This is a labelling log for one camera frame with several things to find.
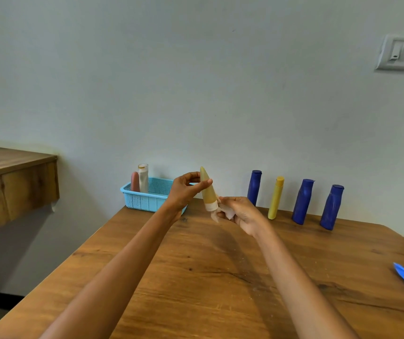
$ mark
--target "person's left hand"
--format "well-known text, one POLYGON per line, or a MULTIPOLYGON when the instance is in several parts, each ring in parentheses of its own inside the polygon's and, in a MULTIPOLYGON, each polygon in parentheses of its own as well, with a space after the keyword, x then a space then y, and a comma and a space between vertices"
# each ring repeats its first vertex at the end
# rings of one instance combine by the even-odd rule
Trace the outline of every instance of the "person's left hand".
POLYGON ((182 215, 182 209, 195 197, 195 195, 202 190, 208 188, 213 180, 202 181, 200 179, 200 172, 187 173, 183 176, 177 177, 172 183, 171 192, 165 204, 171 211, 175 211, 174 222, 182 215))

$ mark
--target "hand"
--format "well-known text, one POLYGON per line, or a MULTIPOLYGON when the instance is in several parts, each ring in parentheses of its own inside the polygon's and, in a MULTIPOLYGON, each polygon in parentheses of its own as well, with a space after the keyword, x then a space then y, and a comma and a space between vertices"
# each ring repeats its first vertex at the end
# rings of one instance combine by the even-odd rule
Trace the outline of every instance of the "hand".
MULTIPOLYGON (((260 211, 245 197, 219 198, 221 203, 235 211, 232 222, 239 225, 244 232, 257 238, 257 232, 261 227, 269 226, 268 221, 260 211)), ((221 218, 226 218, 223 212, 218 213, 221 218)))
POLYGON ((187 173, 177 177, 172 183, 171 192, 164 205, 177 213, 174 217, 174 222, 179 219, 182 215, 182 209, 188 205, 193 197, 213 183, 212 179, 201 182, 200 175, 199 171, 187 173))

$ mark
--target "white bottle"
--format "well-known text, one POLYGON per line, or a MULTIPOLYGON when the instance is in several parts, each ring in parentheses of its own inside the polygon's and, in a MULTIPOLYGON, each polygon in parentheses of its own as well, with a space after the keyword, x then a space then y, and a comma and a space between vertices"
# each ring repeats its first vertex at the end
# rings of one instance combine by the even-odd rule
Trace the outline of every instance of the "white bottle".
POLYGON ((139 191, 141 193, 149 192, 149 165, 139 164, 138 165, 139 174, 139 191))

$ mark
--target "yellow tube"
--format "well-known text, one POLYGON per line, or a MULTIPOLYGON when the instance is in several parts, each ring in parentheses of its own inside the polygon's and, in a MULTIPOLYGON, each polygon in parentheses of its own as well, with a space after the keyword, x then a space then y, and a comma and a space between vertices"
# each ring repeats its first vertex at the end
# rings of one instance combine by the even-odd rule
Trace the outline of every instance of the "yellow tube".
POLYGON ((269 206, 268 219, 273 220, 276 218, 279 208, 279 202, 281 201, 282 189, 284 188, 284 177, 279 176, 276 179, 276 185, 274 186, 273 199, 269 206))
MULTIPOLYGON (((210 179, 210 177, 206 173, 204 167, 201 166, 201 181, 207 181, 208 179, 210 179)), ((216 199, 216 193, 213 185, 202 190, 202 198, 207 211, 214 211, 218 209, 218 201, 216 199)))

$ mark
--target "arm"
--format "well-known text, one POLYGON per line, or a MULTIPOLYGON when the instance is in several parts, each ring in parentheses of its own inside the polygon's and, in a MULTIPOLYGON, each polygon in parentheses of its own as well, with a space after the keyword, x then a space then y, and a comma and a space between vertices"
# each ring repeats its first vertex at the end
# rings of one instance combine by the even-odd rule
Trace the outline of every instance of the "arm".
POLYGON ((135 237, 70 302, 41 339, 107 339, 130 302, 165 234, 182 209, 212 180, 199 172, 176 178, 166 202, 135 237), (192 186, 190 182, 199 182, 192 186))
POLYGON ((235 210, 232 220, 257 240, 298 336, 301 339, 358 339, 258 209, 247 198, 221 198, 221 201, 235 210))

